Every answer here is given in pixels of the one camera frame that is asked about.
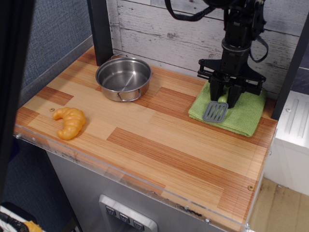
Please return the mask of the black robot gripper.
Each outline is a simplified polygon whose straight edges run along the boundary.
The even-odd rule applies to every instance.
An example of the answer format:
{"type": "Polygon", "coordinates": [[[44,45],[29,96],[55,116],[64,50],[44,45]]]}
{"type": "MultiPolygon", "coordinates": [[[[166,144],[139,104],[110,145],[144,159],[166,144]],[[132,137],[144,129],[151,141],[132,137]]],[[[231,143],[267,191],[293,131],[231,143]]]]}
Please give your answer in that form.
{"type": "Polygon", "coordinates": [[[228,92],[228,108],[233,108],[244,92],[260,95],[266,78],[249,67],[249,49],[244,51],[223,50],[221,59],[200,59],[198,77],[210,84],[211,101],[217,101],[224,86],[228,92]]]}

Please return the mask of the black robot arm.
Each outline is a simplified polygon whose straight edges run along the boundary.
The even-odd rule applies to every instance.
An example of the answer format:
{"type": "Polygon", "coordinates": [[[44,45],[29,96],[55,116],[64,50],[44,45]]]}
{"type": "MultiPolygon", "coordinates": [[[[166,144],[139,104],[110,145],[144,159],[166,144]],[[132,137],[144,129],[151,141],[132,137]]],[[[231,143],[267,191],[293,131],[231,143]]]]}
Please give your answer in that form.
{"type": "Polygon", "coordinates": [[[248,65],[252,57],[252,42],[264,32],[264,1],[262,0],[210,0],[209,6],[224,10],[225,37],[222,40],[221,59],[200,59],[198,76],[210,84],[210,98],[218,101],[226,87],[227,104],[233,108],[240,95],[249,92],[259,95],[266,78],[248,65]]]}

